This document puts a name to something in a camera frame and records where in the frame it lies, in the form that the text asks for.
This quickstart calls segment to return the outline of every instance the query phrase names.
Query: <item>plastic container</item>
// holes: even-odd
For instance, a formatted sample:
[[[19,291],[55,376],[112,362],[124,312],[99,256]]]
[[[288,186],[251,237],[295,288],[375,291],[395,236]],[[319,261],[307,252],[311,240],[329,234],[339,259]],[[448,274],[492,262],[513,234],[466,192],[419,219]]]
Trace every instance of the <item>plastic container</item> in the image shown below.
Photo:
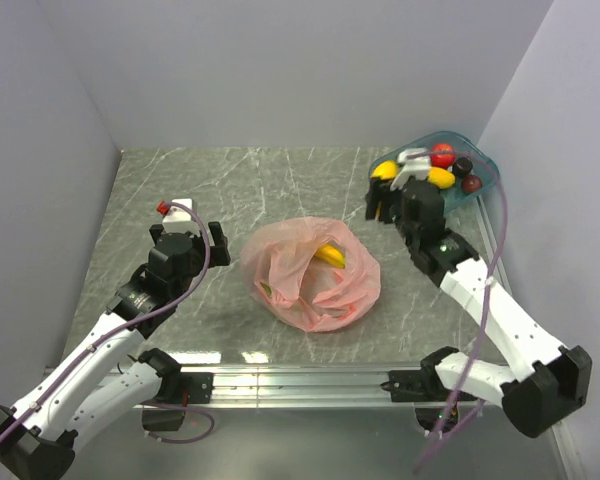
[[[429,150],[438,143],[447,143],[451,145],[453,151],[456,153],[456,158],[469,158],[469,160],[473,162],[473,170],[471,173],[478,176],[482,181],[482,188],[469,195],[462,191],[462,188],[460,187],[462,182],[460,179],[456,180],[456,183],[453,187],[446,190],[441,190],[440,193],[444,198],[445,213],[449,213],[450,211],[458,208],[460,205],[470,202],[478,195],[483,194],[495,186],[496,178],[493,177],[493,175],[489,172],[489,170],[487,170],[487,168],[485,168],[484,165],[482,165],[480,162],[474,161],[474,159],[482,160],[483,162],[487,163],[499,176],[500,172],[495,162],[482,153],[473,143],[471,143],[471,140],[469,140],[467,137],[464,137],[459,133],[448,131],[432,133],[431,135],[427,135],[426,137],[419,138],[414,142],[404,145],[403,147],[400,147],[391,153],[383,155],[371,164],[371,167],[369,168],[369,176],[371,176],[371,172],[373,172],[373,170],[382,162],[387,160],[397,160],[400,152],[407,148],[422,147]]]

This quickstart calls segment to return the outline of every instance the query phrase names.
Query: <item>gray wall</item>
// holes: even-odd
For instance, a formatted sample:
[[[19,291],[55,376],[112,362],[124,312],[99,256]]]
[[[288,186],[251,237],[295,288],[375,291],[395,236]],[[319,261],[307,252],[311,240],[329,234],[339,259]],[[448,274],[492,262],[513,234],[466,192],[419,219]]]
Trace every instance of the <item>gray wall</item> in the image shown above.
[[[117,158],[36,1],[0,0],[0,403],[59,358]]]
[[[39,0],[116,144],[477,139],[551,0]]]
[[[509,194],[514,293],[593,356],[588,405],[569,424],[600,479],[600,0],[554,2],[480,146]]]

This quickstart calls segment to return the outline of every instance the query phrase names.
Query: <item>cable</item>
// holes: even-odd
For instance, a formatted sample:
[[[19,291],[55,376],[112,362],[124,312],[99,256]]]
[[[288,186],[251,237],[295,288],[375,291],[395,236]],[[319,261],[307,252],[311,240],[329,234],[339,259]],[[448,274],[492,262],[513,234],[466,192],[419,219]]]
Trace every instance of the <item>cable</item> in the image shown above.
[[[492,175],[492,177],[495,178],[496,187],[498,188],[498,191],[500,192],[500,197],[502,199],[502,225],[500,226],[500,232],[498,233],[498,240],[496,242],[496,250],[493,254],[493,258],[491,259],[491,262],[489,262],[489,264],[487,266],[487,277],[485,280],[488,280],[493,275],[493,273],[496,269],[498,260],[502,256],[504,241],[507,236],[507,223],[508,223],[509,210],[508,210],[508,206],[507,206],[507,196],[505,194],[504,188],[500,181],[500,176],[496,173],[496,171],[488,163],[484,162],[483,160],[476,159],[476,158],[473,158],[472,160],[480,163],[483,167],[485,167],[487,169],[487,171]],[[449,438],[451,437],[452,434],[455,434],[455,433],[459,432],[460,430],[464,429],[466,427],[466,425],[468,425],[469,422],[473,418],[475,418],[475,416],[478,414],[478,412],[482,409],[482,407],[484,405],[484,401],[478,402],[478,405],[471,411],[471,413],[469,413],[460,423],[458,423],[458,425],[456,425],[453,428],[453,430],[451,430],[450,432],[448,432],[446,435],[443,436],[443,437],[445,437],[443,440],[439,439],[438,432],[440,432],[442,430],[442,428],[444,427],[446,419],[449,417],[451,409],[453,408],[453,405],[455,404],[455,402],[458,399],[458,395],[460,394],[462,386],[464,385],[464,382],[467,380],[467,377],[469,376],[469,371],[471,370],[471,367],[473,366],[474,362],[478,358],[480,346],[482,345],[482,341],[484,340],[484,337],[486,336],[487,319],[489,317],[490,301],[491,301],[491,284],[487,282],[485,284],[484,298],[483,298],[483,302],[482,302],[482,317],[480,320],[480,331],[478,332],[478,336],[476,337],[471,354],[469,355],[469,358],[467,359],[467,362],[464,365],[462,373],[460,374],[460,378],[458,379],[458,382],[456,383],[455,387],[453,388],[453,390],[449,394],[449,397],[447,398],[447,404],[445,405],[443,415],[440,418],[438,418],[438,420],[436,421],[436,424],[433,427],[433,430],[431,431],[431,434],[428,437],[430,439],[428,445],[425,447],[424,451],[420,454],[420,456],[416,460],[415,466],[413,467],[414,474],[418,474],[420,472],[420,470],[426,464],[426,462],[428,462],[429,460],[431,460],[431,458],[433,458],[433,456],[440,450],[440,448],[442,448],[442,446],[449,440]]]
[[[189,207],[174,202],[168,202],[165,205],[167,207],[177,207],[182,209],[191,216],[191,218],[196,222],[196,224],[200,228],[200,235],[202,235],[202,240],[204,242],[204,264],[202,266],[200,274],[193,281],[189,289],[186,292],[184,292],[180,297],[176,298],[175,300],[166,304],[165,306],[154,310],[153,312],[140,315],[139,317],[136,317],[133,320],[119,325],[118,327],[110,330],[109,332],[105,333],[100,338],[98,338],[95,342],[93,342],[93,344],[90,346],[91,350],[83,350],[82,352],[80,352],[76,356],[76,358],[74,358],[73,361],[69,363],[69,365],[67,365],[67,367],[62,371],[62,373],[58,375],[58,378],[49,386],[49,388],[45,392],[43,392],[42,395],[40,395],[38,400],[31,404],[31,406],[27,410],[25,410],[20,417],[18,417],[11,425],[9,425],[9,427],[5,429],[4,432],[0,434],[0,444],[4,442],[9,437],[9,435],[11,435],[18,427],[20,427],[20,425],[26,422],[27,419],[31,415],[33,415],[40,408],[40,406],[43,405],[44,402],[46,402],[51,397],[51,395],[53,395],[53,393],[60,387],[60,385],[62,385],[62,382],[64,382],[69,377],[69,375],[73,373],[73,371],[78,367],[78,365],[80,365],[83,362],[83,360],[87,358],[91,353],[93,353],[95,349],[97,349],[100,345],[102,345],[111,337],[117,335],[123,330],[135,327],[136,325],[142,322],[146,322],[147,320],[150,320],[158,315],[162,315],[163,313],[172,310],[174,307],[178,306],[180,303],[186,300],[187,297],[189,297],[196,290],[196,288],[198,288],[200,283],[202,283],[202,280],[204,279],[205,275],[207,274],[207,271],[209,270],[209,262],[211,261],[211,243],[209,241],[207,229],[202,220],[200,220],[200,217],[198,217],[198,215]]]
[[[153,432],[145,432],[147,436],[149,436],[159,442],[162,442],[162,443],[169,443],[172,445],[186,445],[186,444],[190,444],[190,443],[199,442],[200,440],[207,438],[209,435],[211,435],[211,432],[213,432],[213,430],[216,428],[216,420],[215,420],[215,418],[213,418],[213,415],[211,415],[209,412],[206,412],[205,410],[201,410],[199,408],[189,407],[189,406],[180,406],[180,405],[169,405],[167,403],[145,402],[145,403],[143,403],[143,405],[146,405],[147,407],[161,408],[163,410],[177,410],[180,412],[197,413],[197,414],[205,417],[207,420],[209,420],[210,425],[209,425],[209,428],[207,428],[207,430],[205,430],[203,433],[201,433],[200,435],[198,435],[196,437],[186,438],[183,440],[178,440],[175,438],[164,438]]]

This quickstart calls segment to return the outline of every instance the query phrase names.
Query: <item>marble tabletop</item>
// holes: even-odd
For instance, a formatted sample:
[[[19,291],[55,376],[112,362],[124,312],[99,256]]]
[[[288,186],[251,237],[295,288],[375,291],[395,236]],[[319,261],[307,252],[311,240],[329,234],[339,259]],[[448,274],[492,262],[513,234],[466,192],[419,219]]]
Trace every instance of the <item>marble tabletop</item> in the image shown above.
[[[409,260],[395,227],[364,219],[372,160],[389,148],[177,148],[127,150],[102,222],[65,352],[75,348],[116,288],[144,263],[160,200],[194,198],[205,222],[218,220],[232,264],[209,272],[200,288],[142,349],[157,346],[181,363],[418,362],[446,345],[467,351],[471,318]],[[485,255],[477,206],[448,225]],[[382,293],[348,328],[307,334],[277,320],[246,292],[240,250],[258,228],[299,216],[343,220],[378,260]],[[501,361],[491,342],[481,358]]]

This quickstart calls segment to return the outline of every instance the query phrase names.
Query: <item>pink plastic bag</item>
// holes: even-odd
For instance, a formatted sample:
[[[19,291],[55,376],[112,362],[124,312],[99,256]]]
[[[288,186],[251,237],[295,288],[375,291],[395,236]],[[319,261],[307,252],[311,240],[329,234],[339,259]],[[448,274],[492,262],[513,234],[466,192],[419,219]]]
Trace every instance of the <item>pink plastic bag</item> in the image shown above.
[[[331,244],[345,268],[314,258]],[[304,217],[261,228],[240,252],[252,297],[283,322],[305,332],[327,332],[362,317],[380,296],[380,265],[339,220]]]

